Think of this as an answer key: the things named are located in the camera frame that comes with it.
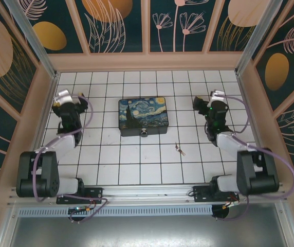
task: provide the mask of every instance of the box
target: box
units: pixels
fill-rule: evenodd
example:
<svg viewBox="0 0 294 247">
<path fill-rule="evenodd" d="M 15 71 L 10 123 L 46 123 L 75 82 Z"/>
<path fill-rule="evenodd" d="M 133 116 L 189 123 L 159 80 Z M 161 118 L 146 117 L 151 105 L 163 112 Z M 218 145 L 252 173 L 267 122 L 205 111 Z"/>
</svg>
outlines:
<svg viewBox="0 0 294 247">
<path fill-rule="evenodd" d="M 166 134 L 169 120 L 163 97 L 121 99 L 119 129 L 122 136 Z"/>
</svg>

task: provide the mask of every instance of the black mounting plate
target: black mounting plate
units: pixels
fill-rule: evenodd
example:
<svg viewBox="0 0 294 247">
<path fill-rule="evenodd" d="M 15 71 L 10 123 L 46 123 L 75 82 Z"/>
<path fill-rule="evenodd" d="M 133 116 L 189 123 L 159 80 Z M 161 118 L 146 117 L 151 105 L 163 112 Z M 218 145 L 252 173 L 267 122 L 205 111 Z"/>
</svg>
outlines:
<svg viewBox="0 0 294 247">
<path fill-rule="evenodd" d="M 102 188 L 84 188 L 83 195 L 74 194 L 73 196 L 78 197 L 91 197 L 91 198 L 100 198 L 102 197 Z M 101 200 L 94 200 L 96 204 L 101 204 Z M 57 197 L 57 204 L 90 204 L 90 200 L 81 200 L 70 197 Z"/>
<path fill-rule="evenodd" d="M 209 185 L 194 186 L 192 194 L 195 202 L 228 202 L 232 201 L 231 195 L 239 200 L 234 192 L 217 192 L 212 194 Z"/>
</svg>

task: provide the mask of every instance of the cable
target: cable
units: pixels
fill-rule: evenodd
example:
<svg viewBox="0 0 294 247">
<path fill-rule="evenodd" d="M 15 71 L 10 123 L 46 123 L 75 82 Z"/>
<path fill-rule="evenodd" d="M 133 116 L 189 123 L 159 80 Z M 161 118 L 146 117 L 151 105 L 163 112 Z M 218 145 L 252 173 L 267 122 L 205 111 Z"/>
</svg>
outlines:
<svg viewBox="0 0 294 247">
<path fill-rule="evenodd" d="M 68 136 L 68 135 L 73 135 L 73 134 L 76 134 L 76 133 L 82 131 L 82 130 L 83 130 L 84 128 L 86 128 L 86 127 L 90 124 L 90 122 L 92 121 L 92 116 L 93 116 L 93 114 L 94 114 L 94 111 L 93 111 L 93 107 L 92 107 L 91 102 L 90 102 L 89 100 L 87 100 L 84 96 L 81 96 L 81 95 L 75 95 L 75 94 L 73 94 L 72 96 L 76 96 L 76 97 L 79 97 L 79 98 L 85 100 L 85 101 L 88 103 L 89 107 L 91 108 L 91 115 L 90 115 L 90 118 L 89 118 L 89 120 L 87 121 L 87 123 L 85 124 L 84 127 L 81 127 L 81 128 L 79 128 L 79 129 L 77 129 L 77 130 L 74 130 L 74 131 L 71 131 L 71 132 L 69 132 L 69 133 L 62 134 L 62 135 L 57 136 L 55 139 L 51 140 L 48 144 L 46 144 L 44 147 L 42 147 L 42 148 L 39 150 L 39 152 L 37 153 L 37 155 L 36 155 L 36 157 L 35 157 L 35 160 L 34 160 L 34 164 L 33 164 L 33 173 L 32 173 L 33 179 L 32 179 L 32 180 L 33 180 L 33 194 L 34 194 L 35 199 L 36 199 L 38 202 L 43 202 L 44 199 L 45 199 L 45 198 L 42 198 L 42 199 L 39 198 L 39 196 L 38 196 L 38 191 L 37 191 L 37 189 L 36 189 L 36 169 L 37 169 L 37 166 L 38 166 L 38 160 L 39 160 L 41 154 L 43 153 L 43 151 L 44 151 L 45 149 L 48 149 L 49 147 L 51 147 L 51 146 L 52 146 L 54 143 L 56 143 L 60 138 L 63 138 L 63 137 Z"/>
<path fill-rule="evenodd" d="M 75 199 L 81 199 L 81 200 L 104 200 L 105 202 L 98 208 L 96 209 L 96 211 L 94 211 L 91 215 L 85 217 L 83 220 L 80 221 L 74 221 L 72 219 L 73 214 L 75 213 L 75 211 L 73 211 L 70 215 L 69 215 L 69 219 L 72 223 L 76 223 L 76 224 L 80 224 L 83 223 L 89 219 L 91 219 L 95 214 L 97 214 L 107 203 L 108 203 L 108 199 L 107 198 L 91 198 L 91 197 L 79 197 L 79 196 L 74 196 L 74 195 L 68 195 L 68 194 L 64 194 L 61 195 L 59 197 L 70 197 L 70 198 L 75 198 Z"/>
<path fill-rule="evenodd" d="M 225 95 L 220 95 L 220 94 L 215 94 L 215 96 L 221 97 L 221 98 L 237 100 L 237 101 L 241 102 L 245 107 L 245 111 L 246 111 L 246 113 L 248 115 L 248 119 L 247 119 L 246 124 L 244 125 L 242 131 L 233 132 L 233 135 L 232 135 L 233 139 L 236 140 L 237 142 L 239 142 L 240 144 L 244 145 L 244 146 L 251 147 L 253 149 L 256 149 L 259 152 L 263 152 L 263 153 L 268 154 L 268 155 L 270 155 L 270 156 L 272 156 L 274 158 L 279 159 L 280 161 L 282 161 L 289 168 L 289 170 L 292 173 L 293 184 L 292 184 L 292 186 L 291 186 L 291 188 L 290 188 L 290 190 L 288 192 L 286 192 L 286 193 L 284 193 L 284 194 L 282 194 L 280 196 L 266 196 L 266 195 L 263 195 L 263 194 L 258 195 L 258 196 L 268 198 L 268 199 L 283 199 L 283 198 L 286 198 L 286 197 L 290 196 L 294 192 L 294 169 L 291 167 L 291 164 L 287 160 L 285 160 L 284 158 L 280 157 L 279 155 L 277 155 L 277 154 L 275 154 L 275 153 L 273 153 L 273 152 L 271 152 L 271 151 L 269 151 L 267 149 L 259 148 L 259 147 L 253 146 L 251 144 L 248 144 L 248 143 L 242 141 L 241 139 L 237 138 L 237 136 L 236 136 L 237 133 L 242 133 L 243 131 L 246 130 L 246 128 L 247 128 L 247 126 L 249 124 L 249 119 L 251 119 L 250 112 L 247 110 L 248 109 L 247 104 L 245 104 L 245 102 L 242 101 L 241 99 L 238 99 L 238 98 L 235 98 L 235 97 L 232 97 L 232 96 L 225 96 Z"/>
<path fill-rule="evenodd" d="M 253 148 L 253 149 L 257 149 L 259 152 L 263 152 L 265 154 L 268 154 L 274 158 L 277 158 L 279 159 L 280 161 L 282 161 L 288 168 L 289 170 L 291 171 L 292 173 L 292 176 L 293 176 L 293 185 L 291 186 L 291 188 L 289 189 L 288 192 L 280 195 L 280 196 L 266 196 L 264 194 L 261 194 L 261 195 L 258 195 L 260 197 L 264 197 L 264 198 L 268 198 L 268 199 L 283 199 L 283 198 L 287 198 L 288 196 L 290 196 L 293 192 L 294 192 L 294 169 L 291 167 L 290 163 L 285 160 L 284 158 L 280 157 L 278 154 L 275 154 L 267 149 L 264 149 L 264 148 L 259 148 L 259 147 L 256 147 L 256 146 L 253 146 L 251 144 L 248 144 L 244 141 L 242 141 L 241 139 L 237 138 L 235 135 L 233 135 L 233 139 L 236 140 L 237 142 L 241 143 L 242 145 L 245 145 L 247 147 L 250 147 L 250 148 Z"/>
<path fill-rule="evenodd" d="M 250 206 L 250 200 L 249 200 L 249 197 L 247 196 L 247 197 L 246 197 L 246 207 L 245 207 L 245 211 L 244 211 L 242 214 L 240 214 L 240 215 L 238 215 L 238 216 L 235 216 L 235 217 L 232 217 L 232 218 L 229 218 L 229 219 L 226 219 L 226 218 L 224 218 L 224 219 L 222 219 L 222 218 L 215 218 L 215 219 L 216 219 L 216 220 L 222 220 L 222 221 L 234 221 L 234 220 L 241 219 L 241 218 L 244 217 L 244 215 L 245 215 L 246 212 L 248 211 L 249 206 Z"/>
<path fill-rule="evenodd" d="M 204 132 L 205 132 L 205 134 L 208 136 L 208 133 L 207 133 L 207 122 L 206 122 L 205 125 L 204 125 Z"/>
</svg>

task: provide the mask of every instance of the metal floor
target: metal floor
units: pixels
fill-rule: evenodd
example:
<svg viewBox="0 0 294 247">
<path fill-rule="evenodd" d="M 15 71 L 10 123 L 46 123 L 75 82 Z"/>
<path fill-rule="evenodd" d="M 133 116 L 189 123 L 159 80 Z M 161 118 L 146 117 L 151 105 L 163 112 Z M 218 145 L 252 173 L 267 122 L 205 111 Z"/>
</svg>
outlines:
<svg viewBox="0 0 294 247">
<path fill-rule="evenodd" d="M 229 217 L 237 211 L 231 210 Z M 67 218 L 19 218 L 12 247 L 284 247 L 274 204 L 252 204 L 237 221 L 210 215 L 95 217 L 81 225 Z"/>
</svg>

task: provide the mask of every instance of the white grid mat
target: white grid mat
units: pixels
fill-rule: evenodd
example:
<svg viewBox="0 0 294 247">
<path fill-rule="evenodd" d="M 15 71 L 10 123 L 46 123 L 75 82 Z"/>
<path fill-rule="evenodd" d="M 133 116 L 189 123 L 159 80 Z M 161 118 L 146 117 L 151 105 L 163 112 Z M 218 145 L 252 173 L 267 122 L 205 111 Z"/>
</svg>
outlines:
<svg viewBox="0 0 294 247">
<path fill-rule="evenodd" d="M 80 145 L 60 159 L 62 177 L 82 178 L 85 185 L 178 184 L 209 182 L 236 171 L 236 158 L 208 141 L 205 117 L 192 110 L 194 97 L 208 100 L 212 90 L 242 99 L 234 71 L 61 73 L 57 92 L 63 89 L 88 97 L 94 116 Z M 167 134 L 121 137 L 118 101 L 155 96 L 166 98 Z M 228 105 L 227 125 L 239 131 L 247 119 L 244 106 L 231 99 Z M 88 114 L 81 114 L 82 125 Z M 59 121 L 51 112 L 44 145 L 56 136 Z M 254 142 L 250 126 L 238 136 Z M 175 143 L 186 156 L 176 151 Z"/>
</svg>

